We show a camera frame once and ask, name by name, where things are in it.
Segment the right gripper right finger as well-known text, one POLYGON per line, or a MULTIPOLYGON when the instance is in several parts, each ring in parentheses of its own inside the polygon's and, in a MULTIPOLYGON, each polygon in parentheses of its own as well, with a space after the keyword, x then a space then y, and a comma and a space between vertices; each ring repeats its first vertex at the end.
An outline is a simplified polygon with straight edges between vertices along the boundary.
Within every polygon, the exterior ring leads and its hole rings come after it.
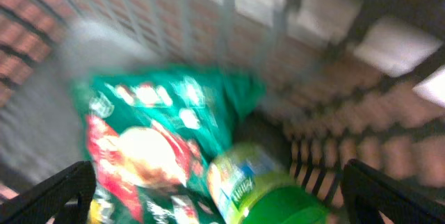
POLYGON ((343 168, 341 192, 351 223, 444 224, 444 206, 403 186, 365 163, 351 159, 343 168))

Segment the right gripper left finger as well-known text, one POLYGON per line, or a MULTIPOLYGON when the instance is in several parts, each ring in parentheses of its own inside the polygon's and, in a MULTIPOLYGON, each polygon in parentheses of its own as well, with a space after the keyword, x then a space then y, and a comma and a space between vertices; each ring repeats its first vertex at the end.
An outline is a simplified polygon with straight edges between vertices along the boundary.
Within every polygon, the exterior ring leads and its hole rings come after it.
POLYGON ((86 223, 96 188, 89 161, 78 161, 1 205, 1 223, 86 223))

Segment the green lidded jar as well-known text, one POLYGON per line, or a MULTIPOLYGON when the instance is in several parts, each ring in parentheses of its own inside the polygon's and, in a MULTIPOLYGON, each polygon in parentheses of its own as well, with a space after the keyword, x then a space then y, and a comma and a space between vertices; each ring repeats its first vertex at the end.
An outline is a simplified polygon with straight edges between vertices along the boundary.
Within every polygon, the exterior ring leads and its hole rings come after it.
POLYGON ((325 223, 328 210, 254 143, 217 156, 207 173, 209 193, 226 223, 325 223))

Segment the green coffee bag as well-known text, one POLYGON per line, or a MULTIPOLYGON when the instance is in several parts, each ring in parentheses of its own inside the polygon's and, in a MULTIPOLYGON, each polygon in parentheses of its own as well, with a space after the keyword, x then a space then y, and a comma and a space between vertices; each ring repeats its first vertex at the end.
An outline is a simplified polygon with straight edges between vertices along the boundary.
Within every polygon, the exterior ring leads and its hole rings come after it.
POLYGON ((89 223, 221 223, 207 171, 265 85, 240 70, 173 65, 72 84, 97 187, 89 223))

